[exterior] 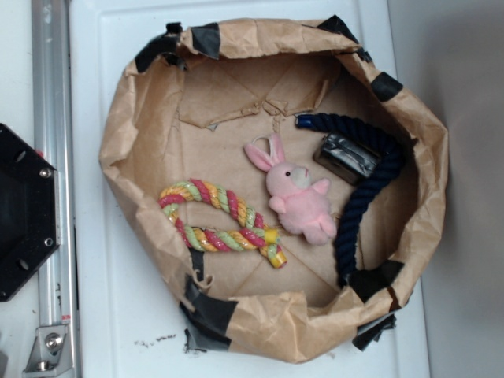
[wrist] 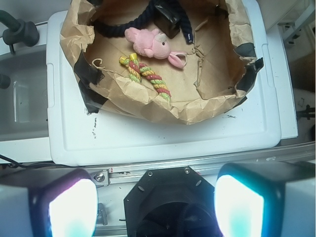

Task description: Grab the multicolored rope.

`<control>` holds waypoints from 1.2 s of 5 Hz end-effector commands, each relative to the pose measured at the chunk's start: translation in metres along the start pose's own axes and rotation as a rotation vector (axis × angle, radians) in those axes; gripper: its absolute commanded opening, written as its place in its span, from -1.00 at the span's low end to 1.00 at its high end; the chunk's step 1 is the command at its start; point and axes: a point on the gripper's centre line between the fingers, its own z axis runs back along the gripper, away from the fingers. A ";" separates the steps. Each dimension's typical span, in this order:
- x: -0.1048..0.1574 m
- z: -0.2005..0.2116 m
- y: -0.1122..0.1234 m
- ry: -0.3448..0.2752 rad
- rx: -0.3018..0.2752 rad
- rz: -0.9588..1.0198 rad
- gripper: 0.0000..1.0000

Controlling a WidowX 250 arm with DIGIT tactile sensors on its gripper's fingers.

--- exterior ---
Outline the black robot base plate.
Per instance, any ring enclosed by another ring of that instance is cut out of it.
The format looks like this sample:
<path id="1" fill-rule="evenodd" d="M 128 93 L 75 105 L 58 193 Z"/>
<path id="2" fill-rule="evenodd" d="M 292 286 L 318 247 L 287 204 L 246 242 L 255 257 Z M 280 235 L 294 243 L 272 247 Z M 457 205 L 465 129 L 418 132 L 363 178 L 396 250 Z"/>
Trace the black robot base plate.
<path id="1" fill-rule="evenodd" d="M 8 302 L 58 248 L 56 171 L 1 125 L 1 301 Z"/>

